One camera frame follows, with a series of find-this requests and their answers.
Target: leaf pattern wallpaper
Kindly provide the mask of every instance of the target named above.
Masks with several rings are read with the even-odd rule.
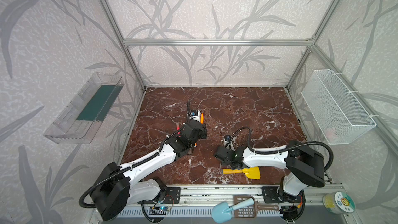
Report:
[[[108,0],[124,38],[311,38],[331,0]],[[305,47],[131,46],[147,85],[284,86]]]
[[[119,159],[142,90],[97,0],[0,0],[0,223],[82,223],[80,194]],[[91,144],[43,136],[93,72],[125,83]]]
[[[343,0],[318,45],[397,133],[398,0]],[[290,91],[313,140],[324,137],[301,91],[312,71],[326,69],[312,54]],[[398,219],[398,159],[372,130],[348,145],[333,146],[334,183],[344,183],[365,224]]]

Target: red-brown marble floor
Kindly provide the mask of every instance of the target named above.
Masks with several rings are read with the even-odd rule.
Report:
[[[199,140],[191,156],[166,165],[146,179],[158,176],[172,184],[279,184],[288,171],[260,167],[259,180],[244,174],[223,175],[213,157],[222,138],[238,128],[253,129],[254,147],[276,147],[289,140],[305,141],[296,115],[282,87],[148,88],[122,163],[135,160],[157,148],[185,121],[186,102],[204,112],[208,138]],[[247,131],[238,135],[235,147],[246,146]]]

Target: white wire mesh basket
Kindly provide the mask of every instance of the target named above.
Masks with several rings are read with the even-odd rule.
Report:
[[[376,126],[333,70],[314,70],[301,94],[329,144],[349,144]]]

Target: plastic jar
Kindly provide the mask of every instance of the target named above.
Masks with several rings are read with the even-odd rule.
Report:
[[[345,192],[334,192],[323,197],[326,209],[334,214],[348,214],[355,211],[355,203]]]

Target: brown litter scoop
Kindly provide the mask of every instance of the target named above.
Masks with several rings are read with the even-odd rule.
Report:
[[[249,198],[252,198],[254,201],[254,205],[236,209],[234,211],[234,216],[235,218],[254,218],[257,216],[257,211],[259,210],[276,210],[279,211],[279,206],[278,205],[264,205],[264,204],[259,204],[254,197],[249,196],[249,195],[234,195],[234,205],[247,200]]]

